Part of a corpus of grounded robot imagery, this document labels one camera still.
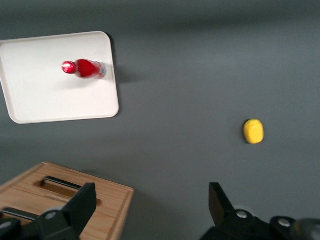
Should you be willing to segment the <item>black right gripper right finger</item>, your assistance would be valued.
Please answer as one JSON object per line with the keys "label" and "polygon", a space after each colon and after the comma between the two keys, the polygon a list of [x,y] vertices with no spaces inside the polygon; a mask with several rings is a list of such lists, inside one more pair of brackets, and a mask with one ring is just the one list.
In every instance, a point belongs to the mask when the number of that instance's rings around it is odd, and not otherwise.
{"label": "black right gripper right finger", "polygon": [[203,240],[311,240],[313,220],[274,216],[264,222],[249,211],[235,209],[218,182],[209,184],[209,211],[214,222]]}

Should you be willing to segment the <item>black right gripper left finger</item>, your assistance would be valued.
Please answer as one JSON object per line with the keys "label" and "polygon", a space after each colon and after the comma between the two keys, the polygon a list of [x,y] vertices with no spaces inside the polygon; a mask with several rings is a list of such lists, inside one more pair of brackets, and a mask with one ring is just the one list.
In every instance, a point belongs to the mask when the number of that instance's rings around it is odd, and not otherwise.
{"label": "black right gripper left finger", "polygon": [[0,220],[2,240],[79,240],[97,208],[96,186],[85,183],[61,208],[36,215],[23,210],[6,207]]}

